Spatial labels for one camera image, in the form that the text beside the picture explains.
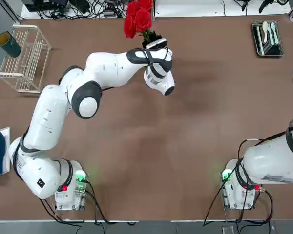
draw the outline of metal tray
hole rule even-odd
[[[251,28],[254,36],[254,42],[255,42],[255,47],[256,47],[256,52],[259,56],[261,57],[281,57],[284,54],[283,46],[282,46],[282,41],[279,33],[279,27],[276,21],[274,20],[268,20],[266,21],[267,23],[274,23],[276,25],[276,33],[278,36],[279,44],[278,45],[271,45],[270,43],[270,36],[267,31],[267,36],[268,40],[266,43],[263,43],[262,35],[263,35],[263,30],[262,30],[262,25],[264,21],[253,21]]]

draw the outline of label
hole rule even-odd
[[[267,174],[265,175],[262,180],[268,180],[268,181],[275,181],[275,182],[280,182],[283,179],[283,175],[270,175]]]
[[[43,188],[44,185],[45,185],[45,182],[44,182],[42,179],[39,179],[39,180],[37,181],[37,184],[38,184],[41,188]]]
[[[24,157],[18,155],[18,158],[16,159],[16,165],[19,168],[22,168],[23,166],[25,166],[26,163],[27,163],[27,160],[25,160]]]
[[[63,198],[63,193],[55,193],[55,198],[56,199],[62,199]]]

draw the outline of brown table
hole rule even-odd
[[[278,22],[282,58],[256,56],[253,20]],[[123,52],[142,41],[125,38],[121,19],[23,23],[38,25],[53,47],[45,85],[57,83],[70,65],[84,67],[91,52]],[[108,219],[204,219],[239,143],[283,131],[293,117],[293,23],[287,15],[162,18],[154,29],[174,53],[174,93],[149,89],[139,72],[126,86],[104,92],[94,118],[70,113],[49,155],[81,162]],[[25,132],[37,99],[0,82],[0,128],[9,126],[12,139]],[[265,188],[274,198],[273,218],[293,219],[293,185]],[[93,220],[91,204],[64,217]],[[245,218],[264,219],[268,212],[263,195]],[[224,219],[220,198],[209,218]],[[33,219],[50,217],[13,171],[1,176],[0,220]]]

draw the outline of white wire rack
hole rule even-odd
[[[4,56],[0,78],[18,92],[40,93],[51,45],[37,26],[14,24],[13,29],[21,53],[16,58]]]

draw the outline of cylindrical cup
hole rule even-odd
[[[0,34],[0,47],[14,58],[19,56],[21,53],[21,47],[8,31]]]

